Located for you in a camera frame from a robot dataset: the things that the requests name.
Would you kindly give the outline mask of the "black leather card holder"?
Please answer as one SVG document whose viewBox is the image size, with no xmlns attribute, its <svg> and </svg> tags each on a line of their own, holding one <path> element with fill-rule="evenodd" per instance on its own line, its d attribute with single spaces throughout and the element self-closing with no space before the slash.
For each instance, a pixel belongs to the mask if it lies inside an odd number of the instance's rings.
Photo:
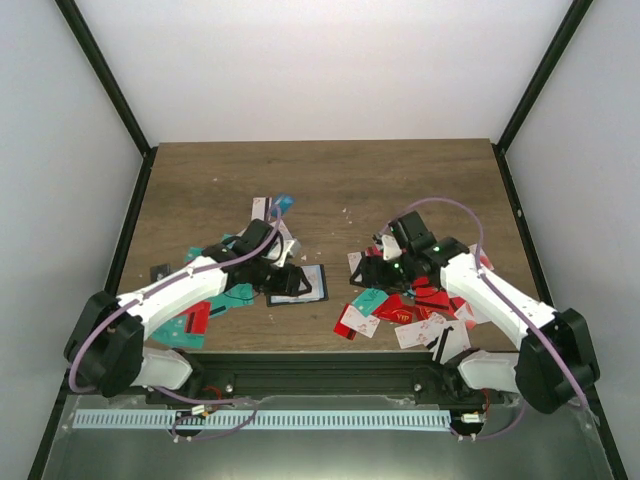
<svg viewBox="0 0 640 480">
<path fill-rule="evenodd" d="M 326 301 L 329 298 L 325 269 L 322 264 L 306 265 L 298 268 L 294 278 L 299 280 L 294 295 L 268 295 L 268 307 L 293 304 L 309 304 Z"/>
</svg>

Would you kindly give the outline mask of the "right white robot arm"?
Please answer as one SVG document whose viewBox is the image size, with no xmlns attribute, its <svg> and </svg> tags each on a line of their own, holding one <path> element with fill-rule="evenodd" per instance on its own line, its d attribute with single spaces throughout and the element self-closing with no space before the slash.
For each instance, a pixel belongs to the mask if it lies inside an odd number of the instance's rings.
<svg viewBox="0 0 640 480">
<path fill-rule="evenodd" d="M 455 354 L 444 378 L 451 400 L 465 403 L 487 388 L 518 393 L 538 412 L 551 414 L 599 380 L 590 331 L 579 312 L 558 311 L 519 291 L 483 265 L 474 249 L 452 237 L 437 239 L 415 211 L 388 229 L 374 237 L 379 252 L 358 260 L 351 284 L 402 293 L 425 280 L 461 298 L 515 347 L 512 353 Z"/>
</svg>

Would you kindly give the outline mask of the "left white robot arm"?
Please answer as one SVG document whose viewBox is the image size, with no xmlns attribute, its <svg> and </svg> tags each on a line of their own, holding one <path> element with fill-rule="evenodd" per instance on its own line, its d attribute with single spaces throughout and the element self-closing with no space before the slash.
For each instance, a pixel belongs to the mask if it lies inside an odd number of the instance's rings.
<svg viewBox="0 0 640 480">
<path fill-rule="evenodd" d="M 130 387 L 151 387 L 169 390 L 181 403 L 196 402 L 205 381 L 195 363 L 175 349 L 148 348 L 146 341 L 190 307 L 239 284 L 265 295 L 309 293 L 303 269 L 291 261 L 299 249 L 277 223 L 254 219 L 241 235 L 204 248 L 163 279 L 119 296 L 95 293 L 64 349 L 70 389 L 113 397 Z"/>
</svg>

